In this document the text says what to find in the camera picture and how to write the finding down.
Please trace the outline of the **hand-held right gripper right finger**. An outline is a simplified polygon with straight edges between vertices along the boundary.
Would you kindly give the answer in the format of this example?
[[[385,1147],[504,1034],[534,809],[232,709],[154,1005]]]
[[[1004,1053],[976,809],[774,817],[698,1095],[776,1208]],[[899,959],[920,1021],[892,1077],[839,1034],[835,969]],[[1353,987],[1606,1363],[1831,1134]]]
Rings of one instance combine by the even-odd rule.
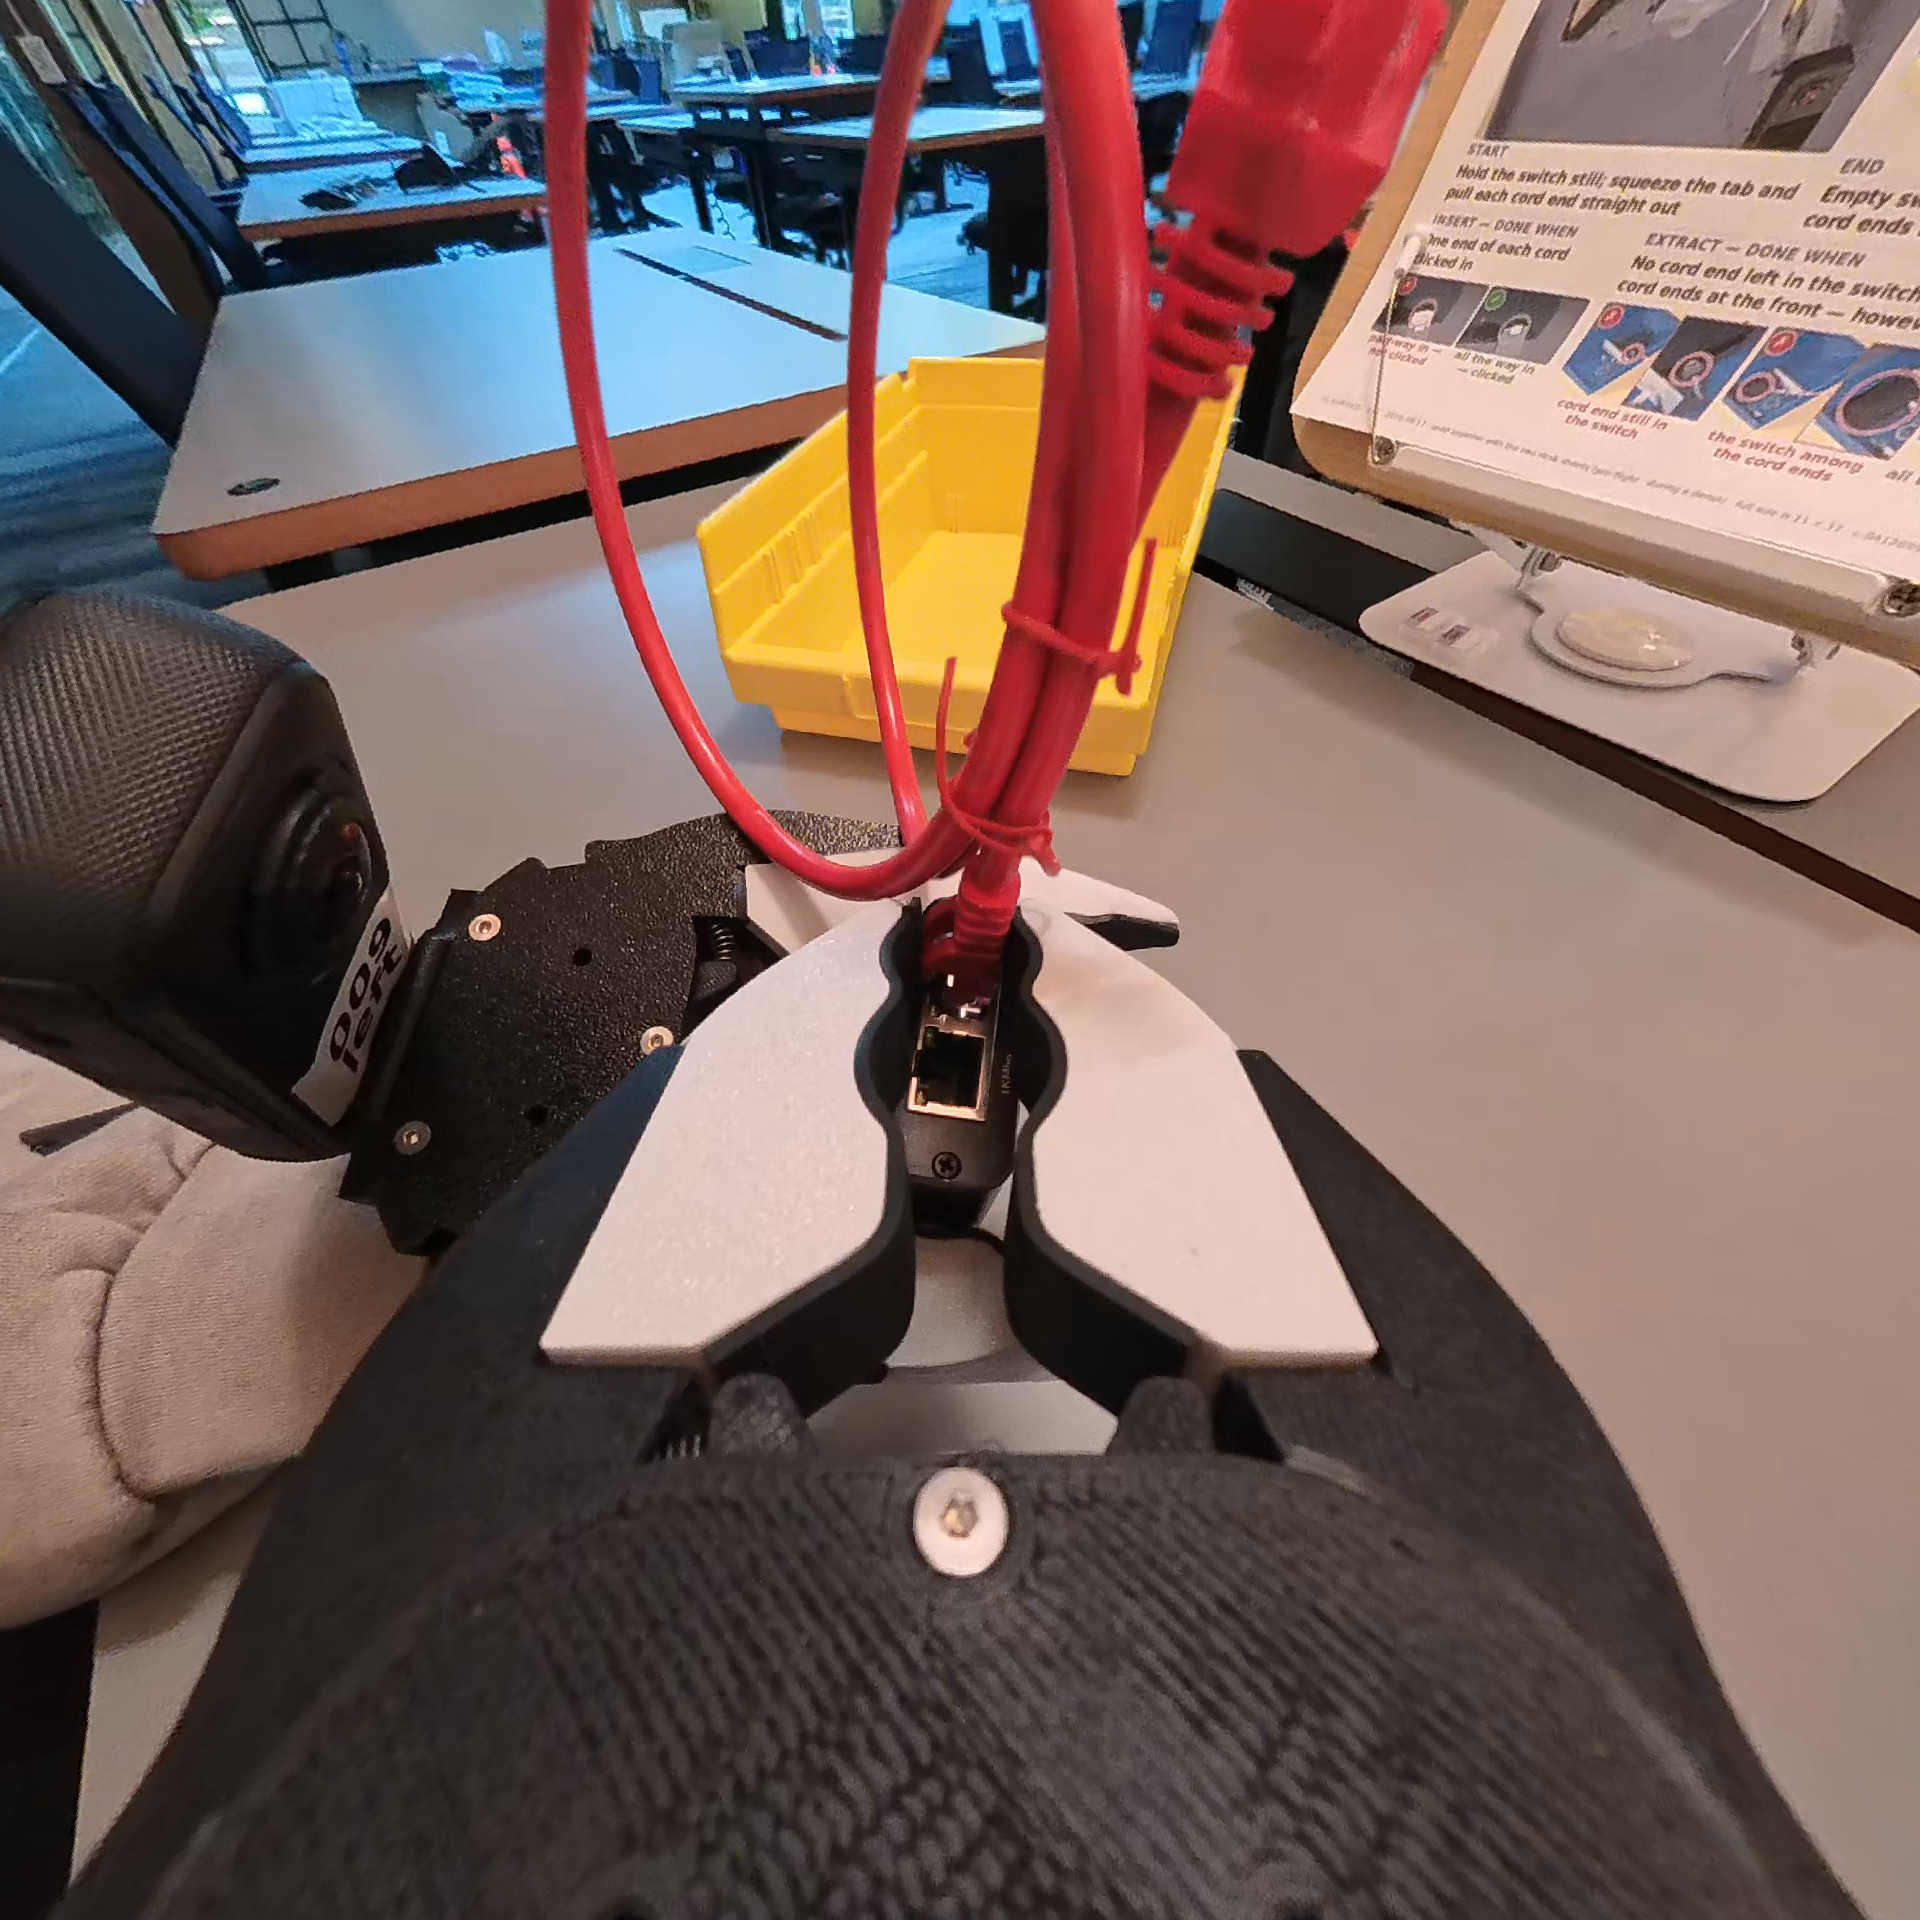
[[[1051,905],[1011,943],[1018,1341],[1084,1395],[1353,1369],[1377,1333],[1225,1027]]]

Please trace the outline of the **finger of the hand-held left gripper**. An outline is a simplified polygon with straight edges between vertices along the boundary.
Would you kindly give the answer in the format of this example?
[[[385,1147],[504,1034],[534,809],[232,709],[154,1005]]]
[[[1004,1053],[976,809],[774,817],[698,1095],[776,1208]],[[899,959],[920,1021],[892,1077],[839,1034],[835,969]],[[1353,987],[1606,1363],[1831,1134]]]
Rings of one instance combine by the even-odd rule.
[[[1011,1325],[1002,1243],[972,1232],[918,1237],[918,1294],[896,1346],[902,1374],[1044,1374]]]
[[[824,894],[774,861],[745,863],[740,880],[745,920],[782,952],[796,952],[879,907]],[[1033,856],[1019,869],[1018,907],[1030,920],[1073,918],[1126,950],[1180,941],[1180,918],[1164,902],[1080,871],[1048,874]]]

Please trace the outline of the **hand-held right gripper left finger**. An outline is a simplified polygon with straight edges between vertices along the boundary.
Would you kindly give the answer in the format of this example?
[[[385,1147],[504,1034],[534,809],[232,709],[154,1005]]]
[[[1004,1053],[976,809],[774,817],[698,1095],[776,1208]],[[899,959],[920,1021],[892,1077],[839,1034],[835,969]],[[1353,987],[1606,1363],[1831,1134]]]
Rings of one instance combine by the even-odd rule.
[[[920,959],[920,909],[872,905],[694,1033],[542,1333],[548,1359],[876,1377],[918,1289],[896,1111]]]

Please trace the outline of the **black ethernet splitter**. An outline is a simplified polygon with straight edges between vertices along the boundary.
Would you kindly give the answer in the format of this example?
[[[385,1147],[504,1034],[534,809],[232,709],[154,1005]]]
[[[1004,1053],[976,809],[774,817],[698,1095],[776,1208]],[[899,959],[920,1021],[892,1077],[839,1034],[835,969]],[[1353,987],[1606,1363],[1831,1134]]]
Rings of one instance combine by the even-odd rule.
[[[872,1065],[914,1233],[975,1233],[1016,1176],[1023,1114],[1041,1093],[1032,1009],[1008,989],[936,975],[886,1017]]]

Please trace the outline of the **person's left forearm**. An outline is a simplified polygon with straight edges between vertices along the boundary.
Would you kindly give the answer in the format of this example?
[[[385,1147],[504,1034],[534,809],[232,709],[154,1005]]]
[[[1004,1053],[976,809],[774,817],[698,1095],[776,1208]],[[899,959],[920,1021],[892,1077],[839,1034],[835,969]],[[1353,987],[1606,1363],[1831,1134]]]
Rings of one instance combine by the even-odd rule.
[[[300,1455],[426,1262],[3,1045],[3,1627],[99,1600]]]

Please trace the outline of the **yellow plastic bin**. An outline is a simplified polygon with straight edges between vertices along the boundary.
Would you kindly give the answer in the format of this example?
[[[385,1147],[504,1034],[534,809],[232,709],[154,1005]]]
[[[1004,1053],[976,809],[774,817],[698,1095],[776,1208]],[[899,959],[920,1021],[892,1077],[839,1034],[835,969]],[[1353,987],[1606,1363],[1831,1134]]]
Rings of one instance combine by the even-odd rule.
[[[1041,431],[1043,360],[920,355],[876,397],[881,557],[903,717],[936,743],[944,663],[956,661],[950,743],[972,730],[1018,583],[1025,506]],[[1128,777],[1151,743],[1174,635],[1239,385],[1203,401],[1164,475],[1130,557],[1114,639],[1144,611],[1130,690],[1104,678],[1070,767]],[[838,415],[724,506],[698,542],[718,646],[739,701],[779,729],[879,738],[848,518],[848,423]]]

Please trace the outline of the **grey table with orange edge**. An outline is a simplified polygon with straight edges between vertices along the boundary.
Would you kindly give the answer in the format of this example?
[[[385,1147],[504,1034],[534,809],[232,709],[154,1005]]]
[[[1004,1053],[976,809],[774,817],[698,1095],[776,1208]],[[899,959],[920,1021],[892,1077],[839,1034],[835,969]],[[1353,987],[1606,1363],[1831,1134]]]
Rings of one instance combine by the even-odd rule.
[[[850,273],[678,229],[588,255],[623,481],[843,408]],[[151,534],[218,583],[583,491],[551,255],[526,249],[228,294]]]

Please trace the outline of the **white stand base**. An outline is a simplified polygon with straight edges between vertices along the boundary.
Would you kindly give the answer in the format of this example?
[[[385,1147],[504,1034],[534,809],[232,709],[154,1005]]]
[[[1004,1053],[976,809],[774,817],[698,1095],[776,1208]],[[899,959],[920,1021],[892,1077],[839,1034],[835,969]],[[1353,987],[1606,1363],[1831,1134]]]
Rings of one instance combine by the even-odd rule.
[[[1362,609],[1360,632],[1740,799],[1818,799],[1918,710],[1902,663],[1571,559],[1484,550]]]

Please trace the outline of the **rows of background desks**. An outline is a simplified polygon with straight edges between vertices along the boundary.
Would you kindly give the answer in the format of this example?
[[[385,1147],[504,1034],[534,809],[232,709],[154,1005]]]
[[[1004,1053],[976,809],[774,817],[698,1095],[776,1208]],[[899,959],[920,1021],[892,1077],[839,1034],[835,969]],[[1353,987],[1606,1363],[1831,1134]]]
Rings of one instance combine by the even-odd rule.
[[[964,242],[988,257],[990,303],[1012,318],[1044,315],[1050,242],[1043,154],[1043,78],[1032,11],[1006,26],[1016,37],[1016,73],[990,57],[979,18],[951,23],[936,48],[944,79],[913,109],[896,198],[914,192],[914,168],[938,175],[956,165],[988,185],[985,207]],[[672,147],[664,166],[695,171],[698,154],[734,153],[767,247],[779,247],[787,213],[832,198],[832,249],[854,249],[858,201],[879,133],[876,71],[847,69],[807,79],[684,83],[675,106],[644,104],[609,118],[631,146]]]

